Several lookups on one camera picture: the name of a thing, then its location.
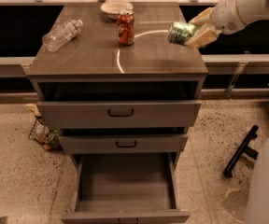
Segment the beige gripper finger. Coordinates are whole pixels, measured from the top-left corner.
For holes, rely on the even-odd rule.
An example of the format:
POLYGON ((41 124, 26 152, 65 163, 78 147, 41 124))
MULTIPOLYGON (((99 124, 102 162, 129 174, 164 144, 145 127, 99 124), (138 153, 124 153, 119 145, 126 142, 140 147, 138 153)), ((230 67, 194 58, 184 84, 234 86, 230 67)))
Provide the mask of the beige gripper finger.
POLYGON ((201 13, 199 13, 197 16, 195 16, 194 18, 192 18, 190 20, 191 24, 195 24, 195 25, 204 25, 204 24, 212 24, 212 13, 214 11, 213 7, 209 7, 207 9, 205 9, 204 11, 202 11, 201 13))
POLYGON ((221 34, 221 30, 217 29, 212 24, 202 25, 197 32, 185 42, 185 45, 192 49, 199 49, 214 41, 216 41, 221 34))

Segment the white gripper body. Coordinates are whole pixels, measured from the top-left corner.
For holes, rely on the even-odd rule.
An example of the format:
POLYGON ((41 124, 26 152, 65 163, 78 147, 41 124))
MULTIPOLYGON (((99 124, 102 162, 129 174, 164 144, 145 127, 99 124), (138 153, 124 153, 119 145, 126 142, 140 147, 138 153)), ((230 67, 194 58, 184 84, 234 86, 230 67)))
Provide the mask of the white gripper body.
POLYGON ((210 20, 225 35, 234 34, 246 27, 239 16, 237 0, 220 0, 213 7, 210 20))

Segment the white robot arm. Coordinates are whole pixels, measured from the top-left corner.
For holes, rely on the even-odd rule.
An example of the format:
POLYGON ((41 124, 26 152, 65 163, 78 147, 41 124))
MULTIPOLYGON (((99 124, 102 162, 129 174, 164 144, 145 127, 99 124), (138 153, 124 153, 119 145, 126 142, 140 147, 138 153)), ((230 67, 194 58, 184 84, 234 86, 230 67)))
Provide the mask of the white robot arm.
MULTIPOLYGON (((191 19, 206 30, 194 35, 186 45, 199 48, 220 34, 231 35, 255 21, 269 20, 269 0, 219 0, 191 19)), ((248 193, 246 224, 269 224, 269 138, 255 161, 248 193)))

